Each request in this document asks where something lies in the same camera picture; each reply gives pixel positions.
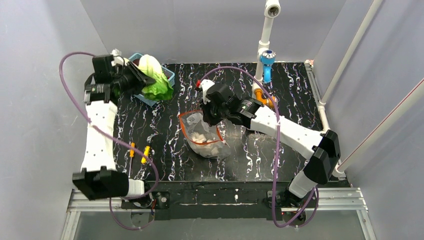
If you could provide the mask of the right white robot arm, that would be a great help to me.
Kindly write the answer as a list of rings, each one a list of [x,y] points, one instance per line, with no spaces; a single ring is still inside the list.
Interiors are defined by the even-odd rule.
[[[300,201],[316,185],[329,181],[340,159],[339,138],[334,131],[322,133],[303,127],[254,98],[239,98],[223,83],[205,79],[198,81],[196,87],[202,92],[203,121],[210,126],[228,120],[251,131],[280,137],[279,142],[308,160],[285,190],[286,198]]]

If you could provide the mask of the white toy dumpling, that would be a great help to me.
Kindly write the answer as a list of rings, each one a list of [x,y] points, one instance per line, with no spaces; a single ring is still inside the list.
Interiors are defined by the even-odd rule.
[[[189,135],[192,150],[205,158],[216,158],[222,145],[220,140],[208,138],[199,132],[193,132]]]

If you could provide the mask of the clear zip bag orange zipper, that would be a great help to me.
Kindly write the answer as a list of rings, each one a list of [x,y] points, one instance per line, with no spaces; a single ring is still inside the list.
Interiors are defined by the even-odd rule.
[[[227,142],[223,139],[220,130],[218,129],[217,126],[215,125],[210,126],[203,121],[203,112],[201,110],[193,110],[193,111],[181,113],[178,115],[178,118],[179,118],[183,135],[191,149],[192,149],[192,144],[190,143],[191,141],[190,134],[194,132],[204,134],[207,138],[210,138],[210,139],[215,138],[222,142],[221,147],[219,148],[219,154],[217,157],[207,158],[202,156],[203,158],[222,160],[230,156],[231,148],[227,144]]]

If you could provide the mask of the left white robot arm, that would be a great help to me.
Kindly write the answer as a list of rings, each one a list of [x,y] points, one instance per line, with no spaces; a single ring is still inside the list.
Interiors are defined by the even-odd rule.
[[[140,90],[153,79],[132,62],[108,66],[94,62],[93,66],[94,73],[84,84],[85,109],[90,119],[85,154],[72,182],[89,200],[143,197],[145,183],[117,170],[112,136],[120,96]]]

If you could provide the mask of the green lettuce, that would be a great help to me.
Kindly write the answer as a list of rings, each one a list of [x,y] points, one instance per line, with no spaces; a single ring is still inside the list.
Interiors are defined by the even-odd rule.
[[[152,101],[168,101],[173,97],[174,89],[165,75],[162,65],[152,55],[143,55],[138,62],[138,69],[155,82],[142,89],[142,95]]]

